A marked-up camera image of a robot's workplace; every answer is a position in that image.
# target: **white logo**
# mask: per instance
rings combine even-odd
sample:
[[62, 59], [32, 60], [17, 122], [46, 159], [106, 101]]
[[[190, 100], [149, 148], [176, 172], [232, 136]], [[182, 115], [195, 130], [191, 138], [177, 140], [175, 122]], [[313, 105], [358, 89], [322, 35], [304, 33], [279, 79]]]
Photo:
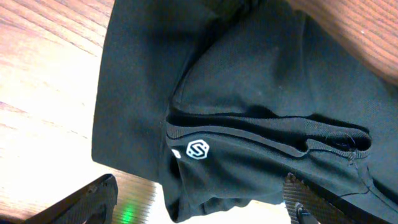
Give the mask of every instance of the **white logo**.
[[187, 155], [194, 159], [206, 159], [210, 146], [204, 140], [188, 143]]
[[175, 156], [177, 159], [181, 159], [181, 154], [180, 154], [180, 152], [178, 152], [176, 149], [172, 149], [172, 152], [173, 152], [174, 156]]

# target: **hexagon logo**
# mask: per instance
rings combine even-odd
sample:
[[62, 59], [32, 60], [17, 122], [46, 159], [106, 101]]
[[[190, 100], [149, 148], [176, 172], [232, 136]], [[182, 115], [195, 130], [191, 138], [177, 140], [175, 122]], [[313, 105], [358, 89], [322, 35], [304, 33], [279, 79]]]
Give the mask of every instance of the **hexagon logo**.
[[187, 155], [194, 159], [206, 159], [210, 146], [202, 139], [188, 143]]

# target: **green light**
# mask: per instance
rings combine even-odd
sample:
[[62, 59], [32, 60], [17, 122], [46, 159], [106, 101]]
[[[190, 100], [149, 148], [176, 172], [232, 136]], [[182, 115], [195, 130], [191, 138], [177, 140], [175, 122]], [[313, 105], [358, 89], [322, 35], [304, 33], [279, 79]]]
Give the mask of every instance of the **green light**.
[[136, 208], [133, 205], [127, 206], [122, 214], [122, 221], [125, 224], [131, 223], [134, 221], [134, 215], [136, 214]]

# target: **black garment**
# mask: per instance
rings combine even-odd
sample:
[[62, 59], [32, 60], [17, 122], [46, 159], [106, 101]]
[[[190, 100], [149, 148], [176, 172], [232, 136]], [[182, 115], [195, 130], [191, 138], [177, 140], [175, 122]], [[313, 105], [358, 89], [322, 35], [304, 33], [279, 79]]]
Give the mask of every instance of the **black garment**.
[[225, 2], [116, 1], [93, 160], [160, 182], [176, 222], [281, 203], [293, 172], [398, 223], [398, 88], [287, 3]]

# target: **wooden floor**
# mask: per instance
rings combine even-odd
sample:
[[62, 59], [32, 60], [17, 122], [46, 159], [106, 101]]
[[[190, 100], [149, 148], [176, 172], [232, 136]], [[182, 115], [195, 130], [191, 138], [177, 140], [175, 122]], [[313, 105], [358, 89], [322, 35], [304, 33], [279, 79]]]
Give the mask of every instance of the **wooden floor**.
[[[397, 81], [398, 2], [289, 1], [378, 75]], [[0, 0], [0, 217], [19, 223], [112, 173], [119, 185], [115, 223], [169, 220], [158, 185], [91, 160], [96, 86], [112, 6], [113, 0]], [[227, 214], [190, 223], [286, 218], [257, 202]]]

